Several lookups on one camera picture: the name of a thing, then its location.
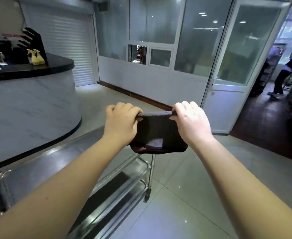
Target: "beige wall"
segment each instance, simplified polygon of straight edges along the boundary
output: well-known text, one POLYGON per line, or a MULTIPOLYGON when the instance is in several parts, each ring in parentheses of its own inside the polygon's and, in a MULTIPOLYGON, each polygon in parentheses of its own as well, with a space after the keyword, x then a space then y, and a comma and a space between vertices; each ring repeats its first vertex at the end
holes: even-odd
POLYGON ((0 0, 0 39, 2 33, 22 34, 22 13, 14 6, 14 0, 0 0))

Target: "open door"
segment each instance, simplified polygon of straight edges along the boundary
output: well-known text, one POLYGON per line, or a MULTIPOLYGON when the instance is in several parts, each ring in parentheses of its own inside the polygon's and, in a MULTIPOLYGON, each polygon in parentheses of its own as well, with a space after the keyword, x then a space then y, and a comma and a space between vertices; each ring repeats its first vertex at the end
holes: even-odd
POLYGON ((289 6, 272 0, 234 1, 202 103, 212 132, 232 130, 289 6))

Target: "forearm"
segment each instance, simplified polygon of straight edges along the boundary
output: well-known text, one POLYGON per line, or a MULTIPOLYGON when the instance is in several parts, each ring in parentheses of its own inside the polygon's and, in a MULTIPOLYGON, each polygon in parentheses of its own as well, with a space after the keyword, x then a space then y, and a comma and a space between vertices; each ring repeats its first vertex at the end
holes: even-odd
POLYGON ((0 218, 0 239, 64 238, 101 173, 122 149, 117 144, 101 139, 9 209, 0 218))
POLYGON ((292 210, 218 141, 200 141, 194 150, 240 238, 292 238, 292 210))

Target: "black countertop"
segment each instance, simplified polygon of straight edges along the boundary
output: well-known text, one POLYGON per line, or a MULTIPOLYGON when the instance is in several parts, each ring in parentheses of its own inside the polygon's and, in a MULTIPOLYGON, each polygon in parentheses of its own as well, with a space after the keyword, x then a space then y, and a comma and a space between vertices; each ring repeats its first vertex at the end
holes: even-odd
POLYGON ((74 61, 62 56, 46 53, 48 64, 0 66, 0 80, 14 80, 62 73, 74 68, 74 61))

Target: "white shutter door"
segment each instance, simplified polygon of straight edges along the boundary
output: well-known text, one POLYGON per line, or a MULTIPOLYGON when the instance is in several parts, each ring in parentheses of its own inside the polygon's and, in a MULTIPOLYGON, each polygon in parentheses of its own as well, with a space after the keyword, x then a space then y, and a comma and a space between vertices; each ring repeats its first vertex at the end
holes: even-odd
POLYGON ((45 51, 74 60, 75 86, 94 84, 91 16, 31 4, 24 8, 28 25, 41 35, 45 51))

